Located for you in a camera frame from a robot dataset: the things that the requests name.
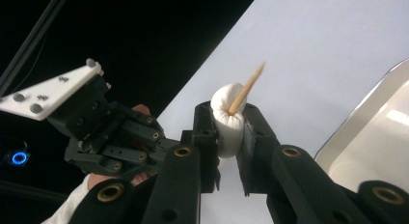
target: white backdrop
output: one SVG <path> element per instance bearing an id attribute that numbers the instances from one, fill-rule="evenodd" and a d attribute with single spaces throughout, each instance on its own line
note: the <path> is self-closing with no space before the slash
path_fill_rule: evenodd
<path id="1" fill-rule="evenodd" d="M 255 0 L 159 116 L 168 138 L 192 129 L 194 108 L 244 84 L 283 144 L 314 156 L 394 65 L 409 58 L 409 0 Z M 235 159 L 221 191 L 202 196 L 202 223 L 272 223 L 265 196 L 243 196 Z"/>

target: white mounting plate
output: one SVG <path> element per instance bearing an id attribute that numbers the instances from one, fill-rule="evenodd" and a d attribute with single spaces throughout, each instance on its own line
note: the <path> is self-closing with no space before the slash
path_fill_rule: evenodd
<path id="1" fill-rule="evenodd" d="M 93 67 L 85 66 L 61 74 L 1 98 L 0 110 L 38 121 L 44 120 L 100 72 L 101 66 L 95 62 Z"/>

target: robotic arm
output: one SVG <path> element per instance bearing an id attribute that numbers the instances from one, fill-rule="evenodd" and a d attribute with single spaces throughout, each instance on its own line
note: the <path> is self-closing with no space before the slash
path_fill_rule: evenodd
<path id="1" fill-rule="evenodd" d="M 95 186 L 71 223 L 199 223 L 201 193 L 213 192 L 220 181 L 220 136 L 209 102 L 195 108 L 193 130 L 185 130 L 179 141 L 171 140 L 154 117 L 105 100 L 109 84 L 98 63 L 89 60 L 73 75 L 50 79 L 0 102 L 2 110 L 46 118 L 68 136 L 67 162 L 86 172 L 118 176 Z M 75 86 L 45 90 L 47 82 L 71 79 Z M 44 95 L 46 91 L 55 94 Z M 236 159 L 244 192 L 267 194 L 274 223 L 409 220 L 409 195 L 402 189 L 386 182 L 365 182 L 358 193 L 342 188 L 304 150 L 281 145 L 254 105 L 247 104 L 243 116 L 245 134 Z M 150 178 L 131 186 L 130 179 L 142 172 Z"/>

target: blue led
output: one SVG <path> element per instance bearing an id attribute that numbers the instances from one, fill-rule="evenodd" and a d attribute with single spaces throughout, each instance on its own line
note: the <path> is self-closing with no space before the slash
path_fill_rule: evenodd
<path id="1" fill-rule="evenodd" d="M 27 161 L 27 153 L 24 152 L 17 152 L 12 157 L 12 163 L 14 165 L 22 165 Z"/>

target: white cloth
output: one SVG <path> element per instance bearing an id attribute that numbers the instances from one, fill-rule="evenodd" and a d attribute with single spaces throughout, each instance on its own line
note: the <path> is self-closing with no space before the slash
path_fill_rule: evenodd
<path id="1" fill-rule="evenodd" d="M 226 85 L 213 95 L 210 102 L 216 126 L 222 136 L 218 149 L 218 155 L 222 158 L 235 156 L 241 148 L 244 130 L 242 112 L 246 99 L 241 102 L 233 116 L 228 114 L 228 110 L 242 88 L 240 83 Z"/>
<path id="2" fill-rule="evenodd" d="M 68 196 L 67 200 L 57 209 L 57 211 L 43 221 L 42 224 L 66 224 L 71 220 L 76 208 L 89 192 L 88 179 L 90 174 L 85 177 L 84 181 L 76 187 Z"/>

